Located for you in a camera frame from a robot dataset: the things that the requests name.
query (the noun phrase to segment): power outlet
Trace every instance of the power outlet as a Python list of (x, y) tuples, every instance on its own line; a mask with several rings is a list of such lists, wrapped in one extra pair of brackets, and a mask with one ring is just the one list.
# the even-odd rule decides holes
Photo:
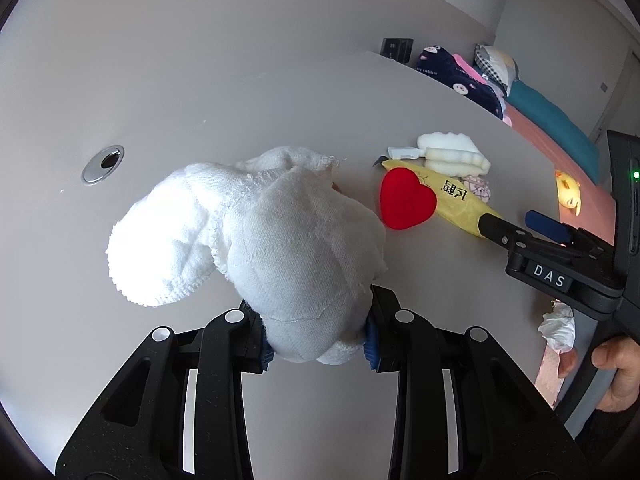
[(385, 38), (382, 42), (380, 56), (396, 60), (398, 63), (407, 64), (411, 57), (411, 49), (414, 40), (410, 38)]

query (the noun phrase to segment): yellow duck toy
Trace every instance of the yellow duck toy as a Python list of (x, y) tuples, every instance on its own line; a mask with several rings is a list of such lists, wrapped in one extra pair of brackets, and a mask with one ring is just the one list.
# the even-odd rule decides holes
[(568, 209), (575, 209), (575, 215), (580, 214), (580, 183), (562, 171), (556, 171), (558, 185), (558, 202)]

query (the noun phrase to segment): pink blanket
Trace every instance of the pink blanket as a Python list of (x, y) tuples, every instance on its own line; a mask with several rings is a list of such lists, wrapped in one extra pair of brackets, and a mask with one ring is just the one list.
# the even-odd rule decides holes
[(616, 228), (616, 203), (606, 191), (596, 186), (574, 160), (567, 155), (544, 131), (529, 121), (510, 104), (507, 113), (513, 129), (546, 156), (557, 170), (564, 171), (580, 183), (582, 208), (575, 216), (569, 209), (560, 208), (560, 221), (573, 227), (582, 227), (613, 245)]

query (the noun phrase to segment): white crumpled tissue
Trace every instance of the white crumpled tissue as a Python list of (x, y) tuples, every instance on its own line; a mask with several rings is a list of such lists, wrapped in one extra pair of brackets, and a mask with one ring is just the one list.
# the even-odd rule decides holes
[(287, 146), (174, 171), (114, 225), (113, 283), (130, 301), (158, 306), (188, 296), (217, 268), (260, 314), (281, 357), (348, 361), (364, 339), (370, 284), (386, 270), (385, 227), (332, 189), (336, 166)]
[(568, 352), (574, 347), (575, 342), (575, 321), (572, 308), (556, 300), (554, 310), (549, 314), (544, 314), (544, 321), (538, 327), (546, 343), (555, 352), (561, 354)]

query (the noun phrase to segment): teal pillow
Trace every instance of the teal pillow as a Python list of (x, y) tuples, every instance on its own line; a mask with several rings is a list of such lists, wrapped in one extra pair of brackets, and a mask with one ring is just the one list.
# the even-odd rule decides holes
[(565, 150), (594, 184), (599, 183), (596, 145), (560, 108), (519, 80), (511, 85), (511, 94), (506, 100)]

